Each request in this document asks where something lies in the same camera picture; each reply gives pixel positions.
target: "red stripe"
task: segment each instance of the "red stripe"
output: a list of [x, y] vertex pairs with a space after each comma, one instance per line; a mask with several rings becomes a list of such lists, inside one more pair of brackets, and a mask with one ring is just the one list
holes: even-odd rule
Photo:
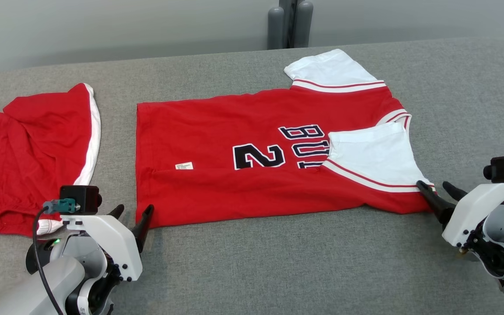
[[326, 160], [326, 161], [329, 161], [330, 163], [332, 163], [332, 164], [334, 164], [335, 166], [339, 167], [340, 169], [342, 169], [342, 170], [346, 171], [347, 173], [353, 174], [353, 175], [355, 175], [355, 176], [357, 176], [357, 177], [360, 177], [360, 178], [362, 178], [362, 179], [364, 179], [364, 180], [366, 180], [366, 181], [370, 181], [370, 182], [372, 182], [372, 183], [374, 183], [374, 184], [377, 184], [377, 185], [380, 185], [380, 186], [384, 186], [384, 187], [400, 187], [400, 188], [404, 188], [404, 187], [405, 187], [405, 188], [417, 187], [416, 185], [388, 185], [388, 184], [379, 183], [379, 182], [377, 182], [377, 181], [373, 181], [373, 180], [372, 180], [372, 179], [370, 179], [370, 178], [366, 178], [366, 177], [364, 177], [364, 176], [362, 176], [362, 175], [360, 175], [360, 174], [358, 174], [358, 173], [355, 173], [355, 172], [353, 172], [353, 171], [350, 171], [350, 170], [348, 170], [348, 169], [346, 169], [346, 168], [342, 167], [341, 165], [338, 165], [336, 162], [334, 162], [334, 161], [332, 161], [332, 160], [330, 160], [330, 159], [328, 159], [328, 160]]
[[354, 86], [371, 85], [371, 84], [383, 84], [384, 83], [383, 81], [380, 81], [380, 82], [371, 82], [371, 83], [359, 83], [359, 84], [342, 85], [342, 86], [325, 86], [325, 85], [316, 84], [314, 82], [310, 82], [309, 80], [295, 79], [295, 81], [304, 82], [304, 83], [308, 83], [308, 84], [312, 84], [312, 85], [316, 85], [316, 86], [318, 86], [320, 88], [351, 88], [351, 87], [354, 87]]
[[389, 123], [389, 122], [395, 120], [396, 118], [398, 118], [398, 116], [400, 116], [400, 115], [409, 115], [409, 114], [408, 114], [408, 112], [403, 112], [403, 113], [396, 114], [394, 117], [388, 119], [386, 122]]

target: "gray fabric surface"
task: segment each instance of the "gray fabric surface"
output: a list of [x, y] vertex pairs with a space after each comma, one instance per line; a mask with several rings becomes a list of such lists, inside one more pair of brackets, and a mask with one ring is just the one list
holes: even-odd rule
[[[92, 184], [133, 224], [136, 103], [287, 88], [284, 66], [330, 48], [46, 66], [0, 74], [0, 110], [19, 95], [90, 84], [102, 141]], [[504, 40], [344, 46], [413, 114], [422, 172], [465, 189], [504, 155]], [[0, 293], [25, 278], [24, 237], [0, 235]], [[362, 208], [167, 227], [150, 233], [140, 281], [114, 292], [123, 314], [502, 315], [482, 266], [456, 258], [429, 214]]]

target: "jersey number 2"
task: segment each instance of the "jersey number 2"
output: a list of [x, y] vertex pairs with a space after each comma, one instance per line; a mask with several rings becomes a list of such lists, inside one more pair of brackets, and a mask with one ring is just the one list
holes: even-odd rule
[[234, 169], [254, 167], [252, 160], [263, 167], [280, 167], [285, 164], [284, 151], [278, 145], [268, 146], [269, 155], [264, 155], [252, 143], [232, 147]]

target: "clothing label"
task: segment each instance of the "clothing label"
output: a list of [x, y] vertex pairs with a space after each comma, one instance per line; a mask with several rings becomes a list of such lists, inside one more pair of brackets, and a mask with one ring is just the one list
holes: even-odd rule
[[176, 169], [194, 169], [192, 162], [176, 164], [175, 167]]

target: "gray wall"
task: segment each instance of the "gray wall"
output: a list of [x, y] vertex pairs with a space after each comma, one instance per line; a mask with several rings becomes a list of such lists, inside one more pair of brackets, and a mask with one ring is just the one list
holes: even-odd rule
[[0, 72], [262, 50], [278, 0], [0, 0]]
[[504, 0], [309, 0], [310, 46], [504, 38]]
[[[311, 0], [310, 46], [504, 38], [504, 0]], [[278, 0], [0, 0], [0, 72], [266, 48]]]

